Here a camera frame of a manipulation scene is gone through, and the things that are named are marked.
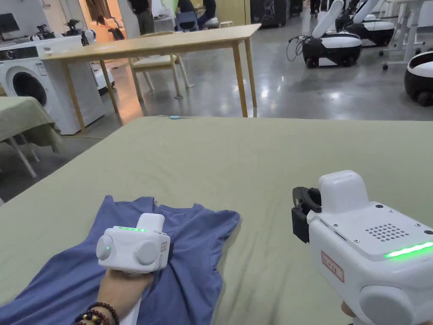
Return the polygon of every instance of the blue t-shirt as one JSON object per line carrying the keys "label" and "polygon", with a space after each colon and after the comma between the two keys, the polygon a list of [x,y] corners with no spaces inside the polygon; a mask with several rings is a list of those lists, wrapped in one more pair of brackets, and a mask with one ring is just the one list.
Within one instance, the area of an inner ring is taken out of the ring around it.
{"label": "blue t-shirt", "polygon": [[105,269],[96,244],[107,228],[135,227],[142,213],[165,217],[163,231],[174,244],[168,265],[155,273],[143,296],[137,324],[209,324],[223,281],[217,271],[224,241],[239,222],[234,211],[157,206],[151,197],[114,202],[106,196],[88,237],[52,257],[27,288],[0,308],[0,324],[70,325],[96,301]]}

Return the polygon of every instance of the computer monitor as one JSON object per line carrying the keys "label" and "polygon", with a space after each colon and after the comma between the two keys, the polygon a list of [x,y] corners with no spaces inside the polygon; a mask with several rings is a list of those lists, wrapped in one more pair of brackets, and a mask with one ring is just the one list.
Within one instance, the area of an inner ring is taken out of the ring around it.
{"label": "computer monitor", "polygon": [[0,38],[4,40],[2,33],[15,32],[19,30],[13,14],[4,13],[0,15]]}

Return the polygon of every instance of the beaded bracelet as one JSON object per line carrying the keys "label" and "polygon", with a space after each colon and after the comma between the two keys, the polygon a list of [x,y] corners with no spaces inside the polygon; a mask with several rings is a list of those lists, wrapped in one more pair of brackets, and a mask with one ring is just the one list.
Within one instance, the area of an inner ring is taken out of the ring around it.
{"label": "beaded bracelet", "polygon": [[95,325],[110,325],[110,320],[105,318],[103,313],[93,309],[86,310],[84,313],[78,315],[74,320],[74,325],[85,325],[82,320],[92,321]]}
{"label": "beaded bracelet", "polygon": [[[87,324],[84,324],[82,321],[79,321],[78,323],[74,323],[73,325],[87,325]],[[101,325],[110,325],[110,320],[108,318],[105,318],[102,321]]]}
{"label": "beaded bracelet", "polygon": [[114,324],[119,325],[119,317],[117,316],[117,313],[113,307],[111,307],[109,304],[98,301],[98,302],[94,302],[93,304],[91,304],[87,309],[92,309],[95,307],[102,307],[102,308],[105,308],[106,310],[108,310],[111,313],[112,317],[114,318]]}

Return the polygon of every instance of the green tablecloth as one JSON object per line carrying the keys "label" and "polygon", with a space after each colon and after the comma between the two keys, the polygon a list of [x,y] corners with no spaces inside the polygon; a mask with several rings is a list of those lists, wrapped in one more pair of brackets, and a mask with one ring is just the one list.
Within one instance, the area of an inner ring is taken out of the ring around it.
{"label": "green tablecloth", "polygon": [[105,195],[155,196],[241,214],[219,265],[215,324],[347,324],[292,234],[292,188],[353,169],[371,200],[432,226],[431,139],[431,122],[135,120],[0,208],[0,302],[86,237]]}
{"label": "green tablecloth", "polygon": [[0,97],[0,142],[23,133],[38,146],[61,149],[61,137],[54,121],[33,97]]}

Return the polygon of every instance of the red label sticker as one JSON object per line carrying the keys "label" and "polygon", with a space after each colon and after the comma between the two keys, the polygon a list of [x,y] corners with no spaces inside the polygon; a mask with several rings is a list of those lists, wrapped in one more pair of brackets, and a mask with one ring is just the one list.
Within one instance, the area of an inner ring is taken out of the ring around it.
{"label": "red label sticker", "polygon": [[328,255],[322,252],[322,263],[336,275],[337,278],[344,282],[344,271]]}

